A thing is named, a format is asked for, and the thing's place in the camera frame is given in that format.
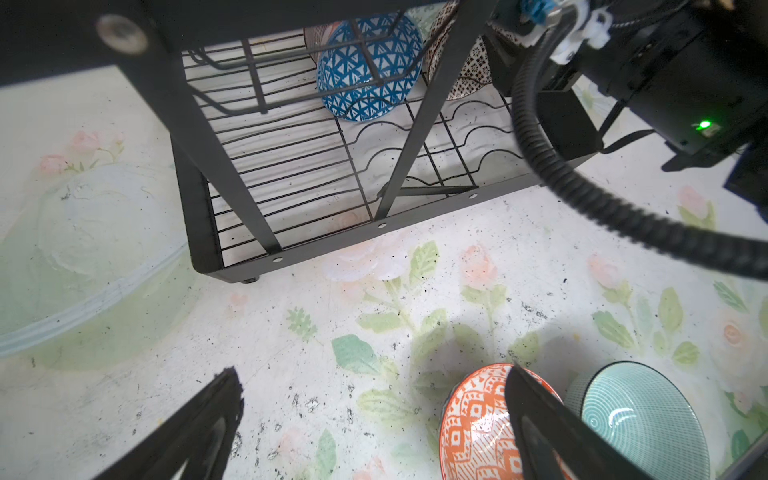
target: light green bowl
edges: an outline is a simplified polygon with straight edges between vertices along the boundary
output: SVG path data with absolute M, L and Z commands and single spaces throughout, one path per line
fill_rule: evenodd
M 603 440 L 656 480 L 708 480 L 699 421 L 667 377 L 636 362 L 580 375 L 565 405 Z

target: orange bowl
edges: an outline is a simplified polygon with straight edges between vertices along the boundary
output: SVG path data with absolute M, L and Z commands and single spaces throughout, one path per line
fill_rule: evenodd
M 440 424 L 443 480 L 523 479 L 520 452 L 504 398 L 511 368 L 509 363 L 485 366 L 459 383 L 451 394 Z M 562 402 L 540 376 L 525 371 Z

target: dish drying rack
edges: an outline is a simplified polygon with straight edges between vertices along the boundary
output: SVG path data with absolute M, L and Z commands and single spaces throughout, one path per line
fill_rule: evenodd
M 381 35 L 361 33 L 350 19 L 356 37 L 347 43 L 365 54 L 369 43 L 392 34 L 411 5 L 398 6 L 392 27 Z M 335 118 L 321 97 L 396 78 L 381 78 L 366 55 L 372 80 L 318 92 L 309 53 L 346 44 L 309 49 L 302 30 L 289 30 L 174 53 L 173 42 L 161 37 L 162 22 L 153 25 L 135 12 L 123 17 L 129 23 L 118 25 L 118 33 L 130 37 L 137 28 L 148 49 L 113 52 L 113 59 L 170 131 L 194 268 L 250 283 L 262 273 L 536 184 L 512 134 L 509 98 L 486 85 L 445 101 L 494 6 L 492 0 L 463 0 L 402 74 L 419 68 L 453 20 L 431 84 L 420 77 L 403 103 L 365 123 Z M 104 29 L 99 35 L 109 45 Z M 568 113 L 560 108 L 558 114 Z M 548 130 L 544 119 L 542 126 Z M 568 150 L 574 166 L 593 154 Z

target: blue bowl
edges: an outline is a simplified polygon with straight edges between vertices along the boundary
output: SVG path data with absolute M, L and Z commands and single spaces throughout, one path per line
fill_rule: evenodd
M 710 477 L 707 442 L 694 411 L 677 387 L 651 367 L 616 362 L 580 375 L 564 403 L 651 478 Z
M 383 35 L 395 21 L 397 14 L 374 15 L 358 18 L 364 37 Z M 331 36 L 332 46 L 355 38 L 352 27 L 344 22 Z M 413 22 L 404 16 L 390 38 L 373 42 L 368 51 L 382 78 L 405 72 L 419 56 L 422 36 Z M 351 121 L 368 121 L 391 111 L 405 100 L 421 71 L 421 61 L 405 78 L 390 81 L 381 87 L 364 87 L 323 97 L 323 103 L 335 116 Z M 331 91 L 349 85 L 373 80 L 365 57 L 358 45 L 325 50 L 317 61 L 317 90 Z

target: wire rack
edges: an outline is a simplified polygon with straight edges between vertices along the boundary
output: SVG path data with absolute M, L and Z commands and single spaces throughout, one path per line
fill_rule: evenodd
M 286 58 L 294 51 L 301 55 Z M 340 120 L 320 100 L 310 52 L 303 33 L 293 31 L 184 56 L 198 104 L 286 249 L 374 222 L 427 88 L 421 77 L 401 105 L 375 121 Z M 269 59 L 257 76 L 242 66 L 256 56 Z M 491 86 L 446 102 L 391 214 L 527 173 L 509 112 L 509 100 Z M 266 255 L 213 185 L 208 194 L 224 266 Z

